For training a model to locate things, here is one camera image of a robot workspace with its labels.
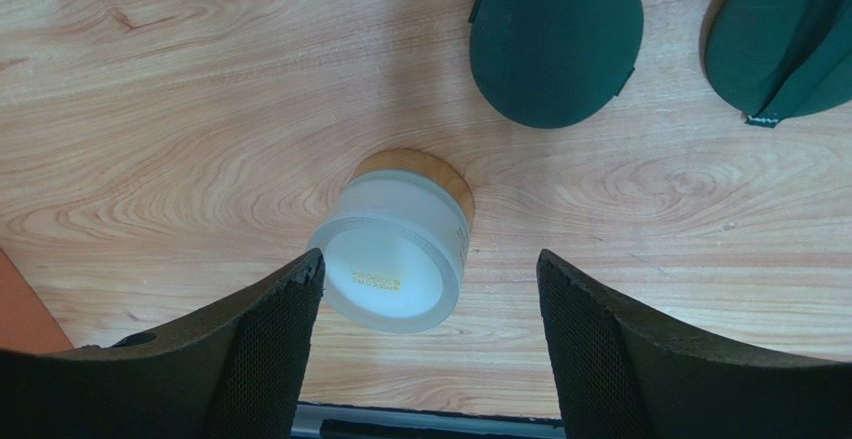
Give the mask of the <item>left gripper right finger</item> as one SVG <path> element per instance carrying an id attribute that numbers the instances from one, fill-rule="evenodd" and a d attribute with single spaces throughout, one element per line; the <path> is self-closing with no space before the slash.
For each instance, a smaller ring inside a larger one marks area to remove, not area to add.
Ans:
<path id="1" fill-rule="evenodd" d="M 851 366 L 735 341 L 549 250 L 540 312 L 570 438 L 847 438 Z"/>

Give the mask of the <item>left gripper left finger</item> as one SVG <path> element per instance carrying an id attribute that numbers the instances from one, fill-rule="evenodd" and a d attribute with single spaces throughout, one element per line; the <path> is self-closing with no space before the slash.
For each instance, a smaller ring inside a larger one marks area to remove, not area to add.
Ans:
<path id="1" fill-rule="evenodd" d="M 1 354 L 5 438 L 287 438 L 325 264 L 266 278 L 110 347 Z"/>

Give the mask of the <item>frosted cream jar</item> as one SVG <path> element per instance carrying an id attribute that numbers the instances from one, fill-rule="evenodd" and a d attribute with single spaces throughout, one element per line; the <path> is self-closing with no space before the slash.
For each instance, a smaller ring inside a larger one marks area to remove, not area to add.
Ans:
<path id="1" fill-rule="evenodd" d="M 412 149 L 368 157 L 307 243 L 324 259 L 326 303 L 378 331 L 438 326 L 459 301 L 474 213 L 471 188 L 443 160 Z"/>

